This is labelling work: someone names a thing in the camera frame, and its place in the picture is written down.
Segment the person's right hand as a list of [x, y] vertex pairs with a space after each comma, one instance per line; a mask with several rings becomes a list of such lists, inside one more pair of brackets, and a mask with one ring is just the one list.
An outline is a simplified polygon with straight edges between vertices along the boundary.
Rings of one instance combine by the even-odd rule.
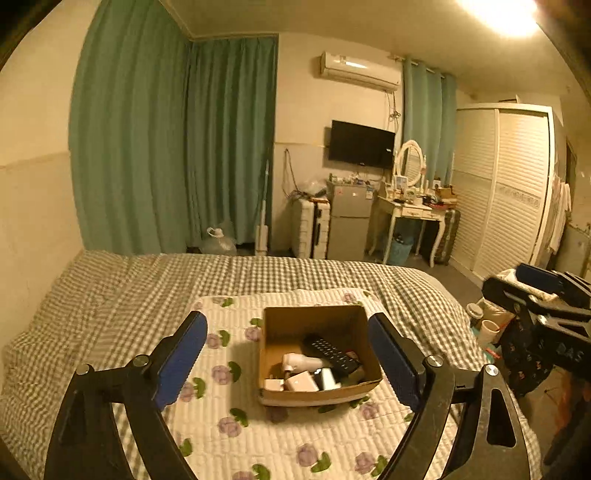
[[560, 442], [571, 435], [590, 406], [590, 382], [566, 370], [561, 370], [560, 373], [554, 442]]

